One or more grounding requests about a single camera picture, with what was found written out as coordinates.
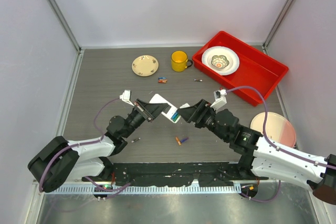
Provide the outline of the white battery cover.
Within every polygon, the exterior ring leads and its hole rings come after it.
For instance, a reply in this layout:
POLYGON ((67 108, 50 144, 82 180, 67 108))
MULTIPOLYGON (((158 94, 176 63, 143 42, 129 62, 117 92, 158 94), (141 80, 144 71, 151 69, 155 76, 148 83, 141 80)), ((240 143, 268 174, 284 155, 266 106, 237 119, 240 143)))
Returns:
POLYGON ((190 107, 190 105, 188 103, 185 103, 185 104, 181 105, 179 108, 183 109, 183 108, 188 108, 188 107, 190 107))

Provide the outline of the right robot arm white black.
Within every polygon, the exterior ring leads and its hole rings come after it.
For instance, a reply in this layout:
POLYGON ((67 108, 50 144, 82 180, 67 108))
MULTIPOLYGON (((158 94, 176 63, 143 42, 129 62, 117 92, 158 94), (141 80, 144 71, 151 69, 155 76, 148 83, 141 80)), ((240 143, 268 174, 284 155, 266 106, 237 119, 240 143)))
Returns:
POLYGON ((335 155, 317 156, 276 143, 258 131, 240 124, 228 109, 216 112, 205 100, 178 109, 178 114, 196 128, 207 128, 241 155, 237 173, 273 178, 300 186, 319 200, 335 204, 335 155))

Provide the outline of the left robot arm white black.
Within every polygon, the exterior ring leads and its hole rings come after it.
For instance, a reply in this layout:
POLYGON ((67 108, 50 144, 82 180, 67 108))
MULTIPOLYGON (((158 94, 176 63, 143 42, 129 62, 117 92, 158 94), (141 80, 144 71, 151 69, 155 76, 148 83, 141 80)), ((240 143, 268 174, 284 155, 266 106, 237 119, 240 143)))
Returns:
POLYGON ((107 181, 112 169, 102 158, 120 153, 127 145, 127 137, 143 122, 152 122, 168 107, 167 103, 147 103, 137 99, 126 118, 113 116, 106 131, 97 138, 70 141, 63 136, 54 137, 27 165, 39 183, 39 191, 50 193, 56 190, 70 174, 107 181))

